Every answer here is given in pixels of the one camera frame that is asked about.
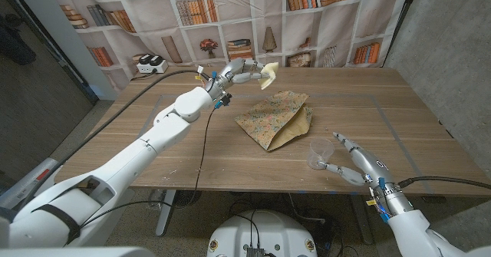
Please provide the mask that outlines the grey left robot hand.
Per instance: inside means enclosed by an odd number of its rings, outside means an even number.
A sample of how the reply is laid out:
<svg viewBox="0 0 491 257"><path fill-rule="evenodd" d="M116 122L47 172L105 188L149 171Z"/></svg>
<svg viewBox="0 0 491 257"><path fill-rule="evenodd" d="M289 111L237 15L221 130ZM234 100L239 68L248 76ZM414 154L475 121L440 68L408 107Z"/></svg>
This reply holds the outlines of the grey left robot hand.
<svg viewBox="0 0 491 257"><path fill-rule="evenodd" d="M213 100L219 100L226 95L226 89L234 84L244 84L257 79L264 90L274 80L278 70L276 64L261 64L252 59L237 58L230 61L206 86Z"/></svg>

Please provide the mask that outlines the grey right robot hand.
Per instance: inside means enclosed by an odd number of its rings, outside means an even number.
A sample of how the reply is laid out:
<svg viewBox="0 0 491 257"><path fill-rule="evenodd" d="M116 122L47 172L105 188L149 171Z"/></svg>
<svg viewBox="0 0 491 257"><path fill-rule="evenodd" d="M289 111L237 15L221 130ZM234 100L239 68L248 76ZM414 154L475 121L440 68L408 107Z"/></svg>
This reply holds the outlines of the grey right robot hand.
<svg viewBox="0 0 491 257"><path fill-rule="evenodd" d="M367 184L385 195L400 192L387 166L377 156L340 133L334 132L333 136L344 145L356 167L361 169L363 173L320 160L316 162L317 165L322 169L337 173L341 178L355 186Z"/></svg>

